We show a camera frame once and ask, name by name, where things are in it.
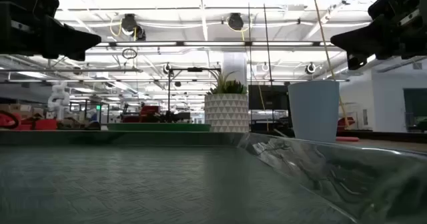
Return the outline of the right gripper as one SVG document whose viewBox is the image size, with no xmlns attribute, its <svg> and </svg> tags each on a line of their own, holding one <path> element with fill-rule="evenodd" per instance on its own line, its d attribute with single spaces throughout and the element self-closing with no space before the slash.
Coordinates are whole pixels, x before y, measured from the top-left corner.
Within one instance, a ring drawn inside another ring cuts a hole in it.
<svg viewBox="0 0 427 224">
<path fill-rule="evenodd" d="M 369 8 L 372 22 L 334 35 L 330 42 L 347 52 L 349 70 L 377 59 L 427 55 L 427 0 L 377 0 Z"/>
</svg>

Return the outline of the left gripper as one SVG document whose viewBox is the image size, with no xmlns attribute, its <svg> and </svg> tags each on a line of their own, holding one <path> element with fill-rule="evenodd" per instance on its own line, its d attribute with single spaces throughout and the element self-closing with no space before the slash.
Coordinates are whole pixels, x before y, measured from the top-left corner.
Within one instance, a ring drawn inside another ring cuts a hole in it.
<svg viewBox="0 0 427 224">
<path fill-rule="evenodd" d="M 0 0 L 0 54 L 85 61 L 85 52 L 101 37 L 58 22 L 58 7 L 59 0 Z"/>
</svg>

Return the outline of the light blue plastic cup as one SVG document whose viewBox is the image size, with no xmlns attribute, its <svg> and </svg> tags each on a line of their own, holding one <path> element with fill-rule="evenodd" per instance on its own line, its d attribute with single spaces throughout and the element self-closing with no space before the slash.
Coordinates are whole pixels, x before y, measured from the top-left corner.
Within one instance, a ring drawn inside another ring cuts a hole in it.
<svg viewBox="0 0 427 224">
<path fill-rule="evenodd" d="M 288 87 L 294 135 L 297 139 L 333 143 L 338 128 L 339 83 L 306 81 Z"/>
</svg>

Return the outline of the green plastic plate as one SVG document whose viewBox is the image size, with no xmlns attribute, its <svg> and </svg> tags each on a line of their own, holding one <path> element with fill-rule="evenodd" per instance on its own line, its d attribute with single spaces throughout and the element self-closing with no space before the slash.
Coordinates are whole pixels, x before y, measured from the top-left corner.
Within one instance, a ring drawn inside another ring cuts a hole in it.
<svg viewBox="0 0 427 224">
<path fill-rule="evenodd" d="M 210 125 L 193 123 L 109 123 L 110 131 L 208 132 Z"/>
</svg>

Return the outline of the dark green plastic tray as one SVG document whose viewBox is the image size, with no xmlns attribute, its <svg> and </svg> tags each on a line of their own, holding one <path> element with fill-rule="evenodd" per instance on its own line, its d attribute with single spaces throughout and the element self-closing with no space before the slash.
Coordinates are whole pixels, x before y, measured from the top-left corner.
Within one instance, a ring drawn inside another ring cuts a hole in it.
<svg viewBox="0 0 427 224">
<path fill-rule="evenodd" d="M 256 133 L 0 131 L 0 224 L 427 224 L 427 153 Z"/>
</svg>

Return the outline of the white humanoid robot figure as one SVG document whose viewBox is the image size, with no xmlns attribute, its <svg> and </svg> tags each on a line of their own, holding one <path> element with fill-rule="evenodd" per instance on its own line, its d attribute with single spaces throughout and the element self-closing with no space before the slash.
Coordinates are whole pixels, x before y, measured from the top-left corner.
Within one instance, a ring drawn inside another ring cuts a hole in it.
<svg viewBox="0 0 427 224">
<path fill-rule="evenodd" d="M 55 113 L 56 120 L 61 121 L 64 119 L 64 112 L 66 107 L 69 106 L 69 94 L 65 91 L 67 87 L 66 82 L 60 81 L 52 86 L 52 92 L 47 101 L 47 106 L 50 111 Z"/>
</svg>

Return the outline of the red background bin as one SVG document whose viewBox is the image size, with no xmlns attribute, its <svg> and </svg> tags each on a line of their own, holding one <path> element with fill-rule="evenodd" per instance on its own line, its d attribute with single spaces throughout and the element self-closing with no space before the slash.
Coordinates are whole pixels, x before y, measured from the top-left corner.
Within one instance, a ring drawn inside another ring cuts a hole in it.
<svg viewBox="0 0 427 224">
<path fill-rule="evenodd" d="M 355 123 L 353 117 L 341 117 L 338 119 L 338 128 L 347 128 Z"/>
</svg>

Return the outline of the red equipment pile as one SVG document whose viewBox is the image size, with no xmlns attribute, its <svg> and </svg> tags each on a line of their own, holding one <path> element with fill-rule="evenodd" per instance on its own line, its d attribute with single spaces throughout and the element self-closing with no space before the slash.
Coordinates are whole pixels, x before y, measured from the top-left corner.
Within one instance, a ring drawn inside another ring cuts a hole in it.
<svg viewBox="0 0 427 224">
<path fill-rule="evenodd" d="M 56 130 L 55 119 L 44 119 L 39 114 L 23 118 L 19 113 L 0 110 L 0 129 L 14 131 L 50 131 Z"/>
</svg>

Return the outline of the red background machine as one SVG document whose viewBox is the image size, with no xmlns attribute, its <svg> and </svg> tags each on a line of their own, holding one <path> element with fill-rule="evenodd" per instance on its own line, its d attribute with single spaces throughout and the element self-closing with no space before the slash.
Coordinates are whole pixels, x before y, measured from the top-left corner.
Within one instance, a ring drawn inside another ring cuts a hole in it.
<svg viewBox="0 0 427 224">
<path fill-rule="evenodd" d="M 144 106 L 136 112 L 123 112 L 121 114 L 122 123 L 159 123 L 159 106 Z"/>
</svg>

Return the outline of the long ceiling light bar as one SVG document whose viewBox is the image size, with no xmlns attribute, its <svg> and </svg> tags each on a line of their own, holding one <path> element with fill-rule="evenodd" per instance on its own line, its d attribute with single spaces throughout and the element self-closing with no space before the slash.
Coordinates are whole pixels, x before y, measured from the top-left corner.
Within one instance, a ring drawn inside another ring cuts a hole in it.
<svg viewBox="0 0 427 224">
<path fill-rule="evenodd" d="M 320 47 L 333 46 L 329 41 L 122 41 L 101 42 L 95 47 Z"/>
</svg>

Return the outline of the succulent in white patterned pot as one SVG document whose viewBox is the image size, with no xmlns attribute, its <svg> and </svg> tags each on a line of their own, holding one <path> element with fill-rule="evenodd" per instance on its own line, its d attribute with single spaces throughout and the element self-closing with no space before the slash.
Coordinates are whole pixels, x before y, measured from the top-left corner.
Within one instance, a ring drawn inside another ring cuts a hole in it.
<svg viewBox="0 0 427 224">
<path fill-rule="evenodd" d="M 247 87 L 237 80 L 229 80 L 234 74 L 222 74 L 209 70 L 216 82 L 204 97 L 204 120 L 215 133 L 248 133 L 250 131 Z"/>
</svg>

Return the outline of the black aluminium table frame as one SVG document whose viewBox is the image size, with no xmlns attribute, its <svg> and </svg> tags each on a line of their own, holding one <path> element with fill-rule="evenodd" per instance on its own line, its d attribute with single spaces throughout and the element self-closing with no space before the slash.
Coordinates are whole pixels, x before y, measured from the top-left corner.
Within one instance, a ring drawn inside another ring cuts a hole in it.
<svg viewBox="0 0 427 224">
<path fill-rule="evenodd" d="M 255 130 L 252 133 L 292 137 L 306 140 L 331 141 L 333 137 L 358 137 L 361 140 L 427 144 L 427 133 L 393 133 L 375 131 L 322 131 L 320 129 Z"/>
</svg>

